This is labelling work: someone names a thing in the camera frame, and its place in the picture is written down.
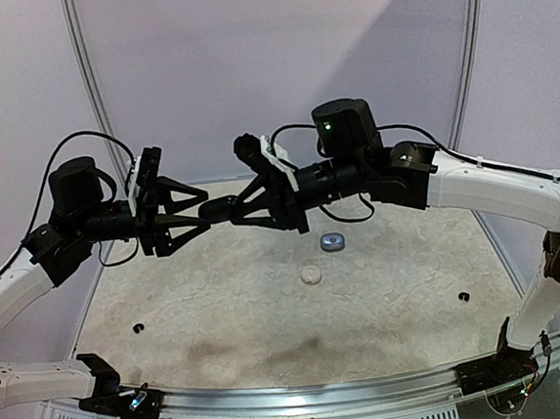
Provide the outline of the pink earbud charging case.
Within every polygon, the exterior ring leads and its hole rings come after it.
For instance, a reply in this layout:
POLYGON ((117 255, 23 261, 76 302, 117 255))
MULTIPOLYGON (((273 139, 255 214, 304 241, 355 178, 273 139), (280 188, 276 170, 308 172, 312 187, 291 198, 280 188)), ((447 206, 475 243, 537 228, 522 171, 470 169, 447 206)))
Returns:
POLYGON ((322 271, 320 267, 314 265, 305 265, 300 272, 301 281, 308 285, 317 285, 322 279, 322 271))

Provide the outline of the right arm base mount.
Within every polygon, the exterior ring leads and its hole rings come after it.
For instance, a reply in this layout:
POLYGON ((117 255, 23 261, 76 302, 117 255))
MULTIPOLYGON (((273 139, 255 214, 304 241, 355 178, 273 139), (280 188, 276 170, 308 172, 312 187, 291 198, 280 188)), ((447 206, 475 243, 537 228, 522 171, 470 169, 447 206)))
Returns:
POLYGON ((527 375, 532 375, 532 379, 523 390, 523 394, 531 394, 546 378, 551 368, 552 357, 548 334, 543 329, 539 335, 541 350, 546 356, 546 365, 543 373, 540 374, 538 360, 534 354, 535 348, 518 350, 510 347, 507 340, 508 326, 509 317, 505 319, 499 330, 493 354, 457 364, 452 369, 455 381, 465 396, 501 386, 527 375))

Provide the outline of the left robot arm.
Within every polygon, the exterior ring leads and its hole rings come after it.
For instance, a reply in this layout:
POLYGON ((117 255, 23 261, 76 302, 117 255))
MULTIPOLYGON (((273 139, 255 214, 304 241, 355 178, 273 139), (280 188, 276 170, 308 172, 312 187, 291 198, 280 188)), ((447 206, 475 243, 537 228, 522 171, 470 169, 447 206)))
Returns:
MULTIPOLYGON (((146 255, 169 257, 210 229, 184 214, 205 202, 207 191, 160 176, 160 157, 160 148, 146 147, 131 158, 122 200, 114 178, 89 155, 46 168, 41 187, 51 193, 53 210, 44 225, 29 225, 0 267, 0 331, 68 280, 95 244, 134 239, 146 255)), ((121 413, 129 402, 119 374, 93 354, 63 365, 0 362, 0 409, 53 398, 91 399, 107 414, 121 413)))

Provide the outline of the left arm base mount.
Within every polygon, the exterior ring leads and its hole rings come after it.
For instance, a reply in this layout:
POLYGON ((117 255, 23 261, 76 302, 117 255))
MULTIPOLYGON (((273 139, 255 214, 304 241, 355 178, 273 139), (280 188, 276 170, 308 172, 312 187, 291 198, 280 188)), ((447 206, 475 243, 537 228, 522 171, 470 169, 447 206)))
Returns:
POLYGON ((95 378, 94 390, 78 403, 85 412, 118 419, 159 419, 165 393, 144 383, 140 387, 120 384, 120 375, 100 356, 79 354, 76 359, 95 378))

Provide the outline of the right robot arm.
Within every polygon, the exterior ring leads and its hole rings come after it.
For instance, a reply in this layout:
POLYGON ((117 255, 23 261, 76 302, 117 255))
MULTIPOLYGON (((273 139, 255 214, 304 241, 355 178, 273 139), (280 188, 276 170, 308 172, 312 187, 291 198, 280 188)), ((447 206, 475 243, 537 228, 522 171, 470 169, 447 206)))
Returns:
POLYGON ((542 258, 517 314, 506 322, 488 375, 508 382, 560 307, 560 171, 488 162, 436 139, 383 144, 366 101, 342 98, 316 107, 312 127, 324 159, 296 168, 274 137, 243 135, 235 154, 255 173, 231 200, 235 225, 307 231, 309 210, 347 196, 411 209, 454 208, 507 216, 545 231, 542 258))

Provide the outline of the black earbud case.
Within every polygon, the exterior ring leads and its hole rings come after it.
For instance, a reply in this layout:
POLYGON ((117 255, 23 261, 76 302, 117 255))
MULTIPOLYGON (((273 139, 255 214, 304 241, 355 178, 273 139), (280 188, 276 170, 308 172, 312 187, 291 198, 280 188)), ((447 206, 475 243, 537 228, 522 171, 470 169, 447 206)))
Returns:
POLYGON ((198 217, 213 224, 225 223, 230 220, 237 205, 235 195, 224 195, 203 202, 198 210, 198 217))

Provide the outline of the purple earbud charging case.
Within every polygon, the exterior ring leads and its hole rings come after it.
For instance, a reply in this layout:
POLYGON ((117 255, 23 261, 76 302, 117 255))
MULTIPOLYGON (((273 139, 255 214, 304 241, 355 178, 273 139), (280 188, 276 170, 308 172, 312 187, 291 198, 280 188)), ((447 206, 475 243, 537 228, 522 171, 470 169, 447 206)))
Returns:
POLYGON ((320 237, 320 247, 324 252, 338 252, 346 247, 346 240, 340 232, 329 232, 320 237))

